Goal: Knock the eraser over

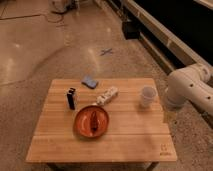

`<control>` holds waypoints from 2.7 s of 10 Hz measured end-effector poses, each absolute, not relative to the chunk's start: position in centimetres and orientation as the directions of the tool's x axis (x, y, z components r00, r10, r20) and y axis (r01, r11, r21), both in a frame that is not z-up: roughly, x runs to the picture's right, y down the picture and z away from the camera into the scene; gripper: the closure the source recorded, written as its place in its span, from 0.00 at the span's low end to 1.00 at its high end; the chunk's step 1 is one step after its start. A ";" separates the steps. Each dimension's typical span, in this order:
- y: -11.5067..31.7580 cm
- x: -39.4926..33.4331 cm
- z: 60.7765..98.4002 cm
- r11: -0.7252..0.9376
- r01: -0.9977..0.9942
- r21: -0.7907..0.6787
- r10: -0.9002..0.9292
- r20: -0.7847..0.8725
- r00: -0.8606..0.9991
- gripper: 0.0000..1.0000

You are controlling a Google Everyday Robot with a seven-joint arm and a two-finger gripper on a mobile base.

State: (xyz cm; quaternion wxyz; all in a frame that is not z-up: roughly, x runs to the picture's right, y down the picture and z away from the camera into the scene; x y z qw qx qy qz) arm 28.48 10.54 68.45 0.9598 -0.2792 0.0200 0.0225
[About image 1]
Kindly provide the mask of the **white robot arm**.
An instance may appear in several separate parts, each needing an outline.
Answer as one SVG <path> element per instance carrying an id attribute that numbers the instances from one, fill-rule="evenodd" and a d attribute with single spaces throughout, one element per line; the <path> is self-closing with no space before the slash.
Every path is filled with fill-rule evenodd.
<path id="1" fill-rule="evenodd" d="M 213 87 L 207 84 L 210 78 L 209 68 L 202 63 L 172 71 L 167 77 L 165 105 L 170 109 L 180 109 L 186 101 L 191 101 L 213 116 Z"/>

